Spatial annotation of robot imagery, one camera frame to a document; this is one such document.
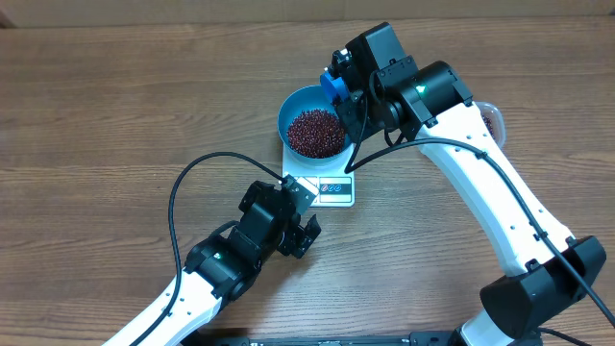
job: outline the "white scale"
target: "white scale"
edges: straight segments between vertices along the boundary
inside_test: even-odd
[[[313,207],[351,207],[355,203],[355,172],[344,173],[346,163],[353,154],[355,145],[351,144],[330,161],[317,166],[307,161],[317,159],[300,158],[286,146],[282,153],[283,176],[290,174],[296,179],[305,178],[318,188],[318,196]]]

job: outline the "digital kitchen scale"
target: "digital kitchen scale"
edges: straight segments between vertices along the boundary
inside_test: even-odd
[[[313,207],[351,207],[355,203],[355,172],[345,174],[344,167],[353,154],[354,147],[352,144],[338,154],[335,160],[314,167],[297,160],[299,154],[284,146],[283,176],[290,174],[295,178],[303,177],[318,187],[318,196],[311,203]]]
[[[355,172],[344,173],[346,163],[353,154],[355,145],[346,136],[341,153],[325,159],[312,159],[293,151],[288,144],[286,131],[302,111],[325,110],[335,114],[320,86],[306,86],[292,93],[282,104],[278,115],[278,132],[282,140],[283,176],[306,178],[318,187],[318,196],[313,207],[351,207],[355,203]]]

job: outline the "wooden floor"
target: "wooden floor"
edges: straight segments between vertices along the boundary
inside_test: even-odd
[[[0,344],[98,345],[120,330],[174,275],[166,208],[183,166],[232,150],[280,171],[282,101],[375,24],[0,31]],[[501,108],[504,151],[533,192],[606,248],[595,288],[615,309],[615,18],[392,24],[420,66],[450,63],[476,100]],[[383,145],[372,138],[360,156]],[[176,204],[182,258],[240,216],[256,179],[271,182],[231,159],[189,174]],[[502,276],[468,208],[414,149],[358,170],[353,208],[310,212],[323,233],[308,255],[274,256],[207,329],[447,330]],[[589,299],[548,326],[615,343]]]

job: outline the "red beans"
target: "red beans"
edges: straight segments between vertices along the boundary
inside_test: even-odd
[[[491,134],[491,136],[493,137],[493,139],[496,138],[496,136],[493,133],[493,124],[491,124],[491,119],[489,119],[488,117],[481,115],[482,116],[482,121],[484,122],[484,124],[487,126],[487,130],[489,130],[489,134]]]
[[[341,153],[346,132],[334,114],[325,110],[302,111],[288,130],[288,144],[297,153],[324,159]]]

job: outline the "blue clamp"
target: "blue clamp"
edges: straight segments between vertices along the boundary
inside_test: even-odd
[[[341,101],[350,97],[344,80],[341,77],[334,79],[329,72],[320,75],[320,86],[325,90],[325,94],[331,103],[333,103],[337,97],[339,97]]]

